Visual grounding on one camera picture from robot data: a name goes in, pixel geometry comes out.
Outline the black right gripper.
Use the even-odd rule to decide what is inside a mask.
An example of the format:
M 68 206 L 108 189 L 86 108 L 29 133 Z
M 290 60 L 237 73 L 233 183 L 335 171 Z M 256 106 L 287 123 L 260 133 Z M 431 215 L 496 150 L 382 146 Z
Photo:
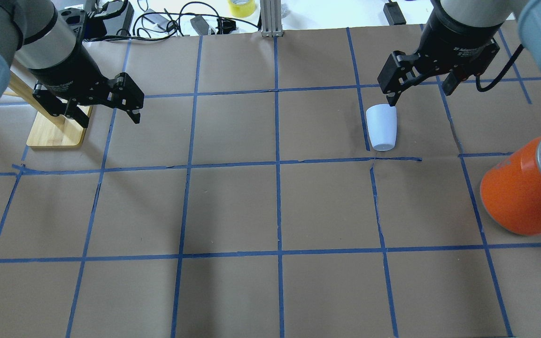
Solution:
M 429 75 L 449 72 L 442 83 L 445 96 L 467 81 L 469 75 L 483 73 L 500 47 L 494 36 L 500 25 L 476 27 L 453 19 L 444 9 L 434 9 L 422 32 L 418 52 L 389 54 L 378 75 L 378 84 L 388 105 L 395 107 L 401 94 L 425 81 Z

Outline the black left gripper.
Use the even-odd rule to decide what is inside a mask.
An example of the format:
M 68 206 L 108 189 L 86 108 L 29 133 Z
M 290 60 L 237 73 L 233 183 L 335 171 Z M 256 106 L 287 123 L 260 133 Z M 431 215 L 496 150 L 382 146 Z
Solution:
M 62 115 L 88 128 L 90 118 L 73 100 L 77 99 L 80 105 L 110 106 L 112 103 L 113 108 L 127 113 L 134 124 L 141 122 L 145 94 L 139 85 L 126 72 L 107 79 L 81 40 L 75 41 L 69 56 L 62 62 L 45 69 L 29 69 L 29 72 L 37 79 L 32 97 L 52 117 Z

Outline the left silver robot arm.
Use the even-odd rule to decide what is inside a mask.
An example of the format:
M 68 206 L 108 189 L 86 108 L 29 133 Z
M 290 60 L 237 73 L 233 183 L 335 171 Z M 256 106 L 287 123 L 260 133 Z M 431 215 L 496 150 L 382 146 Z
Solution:
M 49 116 L 73 120 L 88 128 L 81 106 L 120 109 L 138 124 L 144 93 L 125 72 L 114 78 L 101 73 L 83 45 L 104 35 L 104 21 L 122 9 L 86 12 L 57 9 L 50 0 L 0 0 L 0 96 L 11 79 L 13 61 L 37 80 L 32 97 Z

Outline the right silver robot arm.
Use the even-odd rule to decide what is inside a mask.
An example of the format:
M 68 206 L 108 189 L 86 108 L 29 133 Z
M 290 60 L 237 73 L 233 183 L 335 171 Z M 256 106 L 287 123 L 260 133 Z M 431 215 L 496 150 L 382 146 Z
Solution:
M 541 0 L 434 0 L 432 5 L 415 51 L 391 52 L 378 75 L 391 107 L 405 90 L 438 75 L 446 75 L 442 89 L 447 96 L 469 77 L 475 77 L 479 92 L 487 92 L 522 51 L 541 71 Z M 517 21 L 520 45 L 492 83 L 482 86 L 481 75 L 500 51 L 495 35 L 510 15 Z

